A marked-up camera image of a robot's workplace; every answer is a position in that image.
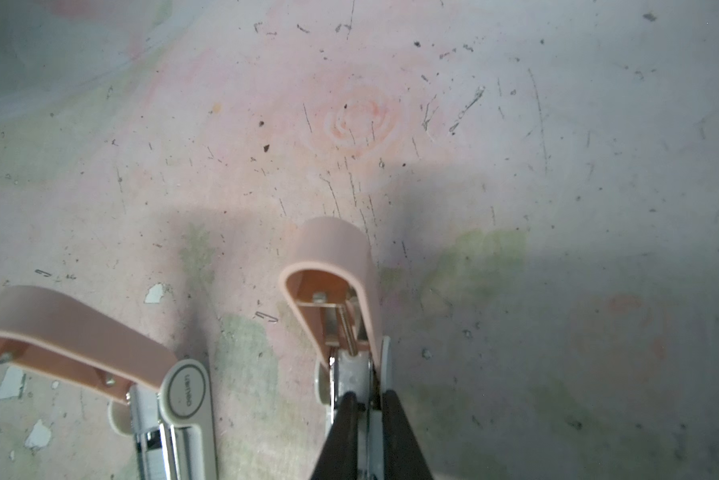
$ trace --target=scratched surface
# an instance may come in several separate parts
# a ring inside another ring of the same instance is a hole
[[[368,236],[439,478],[719,478],[719,0],[126,4],[33,3],[126,61],[0,84],[0,288],[207,362],[221,478],[319,451],[275,282],[320,215]],[[54,380],[0,399],[0,478],[133,478]]]

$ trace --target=black speck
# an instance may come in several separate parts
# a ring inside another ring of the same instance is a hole
[[[579,422],[578,420],[576,420],[575,418],[572,418],[572,417],[567,417],[565,419],[565,423],[567,423],[569,426],[575,428],[579,432],[584,428],[583,423]]]

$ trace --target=stapler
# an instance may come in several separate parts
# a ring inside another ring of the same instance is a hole
[[[0,363],[109,399],[132,436],[141,480],[217,480],[210,377],[196,360],[70,296],[36,286],[0,293]]]
[[[432,478],[392,383],[375,265],[362,230],[321,217],[303,225],[279,286],[316,353],[326,439],[313,480]]]

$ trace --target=painted table surface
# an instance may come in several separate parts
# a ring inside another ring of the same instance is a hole
[[[276,279],[322,215],[372,244],[440,478],[719,478],[719,0],[32,5],[115,60],[22,37],[75,73],[0,91],[0,289],[207,361],[221,478],[319,451]],[[0,478],[133,478],[53,380],[0,399]]]

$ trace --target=white paint chip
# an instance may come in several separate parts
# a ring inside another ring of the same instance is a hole
[[[5,377],[0,383],[0,400],[5,398],[21,397],[23,393],[24,381],[26,374],[17,366],[10,365],[5,371]]]
[[[51,436],[50,428],[44,426],[42,420],[37,420],[37,423],[34,424],[34,428],[32,428],[32,432],[26,437],[24,446],[32,450],[47,447],[50,443]]]
[[[152,288],[149,289],[144,299],[144,303],[159,303],[162,300],[162,296],[165,294],[165,289],[162,283],[155,283]]]

